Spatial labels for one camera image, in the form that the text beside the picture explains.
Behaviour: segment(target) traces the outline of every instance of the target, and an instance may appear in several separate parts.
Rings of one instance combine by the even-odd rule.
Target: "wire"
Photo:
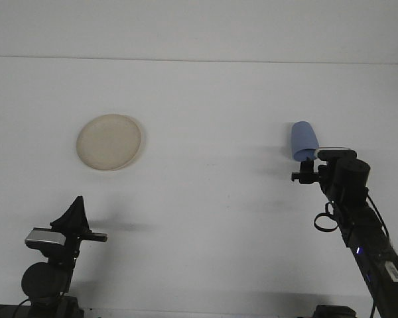
[[[15,311],[13,312],[12,318],[16,317],[16,313],[18,312],[19,308],[21,308],[21,306],[26,303],[27,301],[31,300],[30,298],[26,298],[26,300],[22,301],[16,308]]]
[[[383,221],[382,216],[380,215],[379,210],[377,210],[377,207],[376,207],[376,205],[374,204],[373,200],[371,199],[370,195],[367,194],[367,197],[369,198],[369,200],[370,200],[370,202],[371,202],[371,205],[372,205],[373,208],[374,208],[374,211],[376,211],[376,214],[377,214],[377,217],[379,217],[380,223],[382,223],[383,229],[385,230],[385,234],[386,234],[387,241],[389,242],[389,231],[387,230],[386,224],[385,224],[385,222]]]
[[[371,307],[370,318],[373,318],[375,309],[376,309],[376,302],[373,301],[373,306]]]

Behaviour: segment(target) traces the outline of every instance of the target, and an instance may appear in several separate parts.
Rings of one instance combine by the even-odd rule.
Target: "beige plate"
[[[141,132],[125,115],[104,115],[90,121],[77,139],[83,163],[98,170],[118,170],[130,163],[139,150]]]

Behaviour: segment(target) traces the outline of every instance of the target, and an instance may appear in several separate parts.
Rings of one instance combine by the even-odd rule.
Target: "blue cup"
[[[292,157],[296,161],[315,159],[314,154],[319,145],[310,123],[299,121],[292,126],[291,146]]]

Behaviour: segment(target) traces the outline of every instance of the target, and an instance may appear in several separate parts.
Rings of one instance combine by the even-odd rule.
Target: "round plate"
[[[139,150],[141,132],[134,120],[109,114],[90,121],[77,139],[77,153],[87,166],[118,170],[130,163]]]

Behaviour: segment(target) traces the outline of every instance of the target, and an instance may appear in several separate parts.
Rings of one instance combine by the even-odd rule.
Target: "black cable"
[[[380,215],[379,210],[377,210],[377,207],[376,207],[376,205],[374,204],[373,200],[371,199],[370,195],[367,194],[367,197],[369,198],[369,200],[370,200],[370,202],[371,202],[371,205],[373,206],[374,211],[375,211],[376,214],[377,214],[377,217],[379,217],[380,223],[382,223],[383,229],[385,230],[385,234],[386,234],[387,241],[389,242],[389,231],[387,230],[386,224],[385,224],[385,222],[383,221],[382,216]]]
[[[26,303],[27,301],[31,300],[30,298],[26,298],[26,300],[22,301],[16,308],[15,311],[13,312],[12,318],[16,317],[16,313],[18,312],[19,308],[21,308],[21,306]]]
[[[333,227],[333,228],[331,228],[331,229],[327,229],[327,228],[325,228],[325,227],[321,227],[320,225],[317,224],[317,220],[318,220],[319,218],[321,218],[321,217],[328,217],[328,218],[331,219],[332,221],[335,221],[335,222],[336,222],[336,219],[334,218],[333,214],[331,214],[331,213],[329,212],[329,205],[330,205],[330,204],[331,204],[330,202],[326,203],[326,205],[325,205],[325,210],[326,210],[326,211],[323,212],[323,213],[319,213],[319,214],[315,217],[315,219],[314,219],[314,227],[315,227],[316,229],[318,229],[320,232],[329,233],[329,232],[335,231],[335,230],[338,228],[338,224],[336,224],[336,226]]]
[[[371,307],[370,318],[373,318],[375,309],[376,309],[376,302],[373,301],[373,306]]]

